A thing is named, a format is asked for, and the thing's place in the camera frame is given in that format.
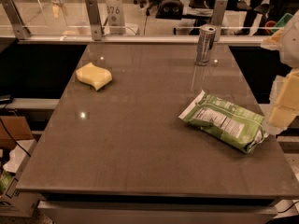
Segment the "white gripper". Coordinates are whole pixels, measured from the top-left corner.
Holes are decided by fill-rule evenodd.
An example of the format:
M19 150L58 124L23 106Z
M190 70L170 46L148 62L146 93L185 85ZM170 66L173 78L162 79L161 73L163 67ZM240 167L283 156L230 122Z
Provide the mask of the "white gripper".
M261 43L263 49L279 50L280 61L293 68L285 76L276 76L270 93L272 106L268 122L286 129L299 115L299 10L283 29Z

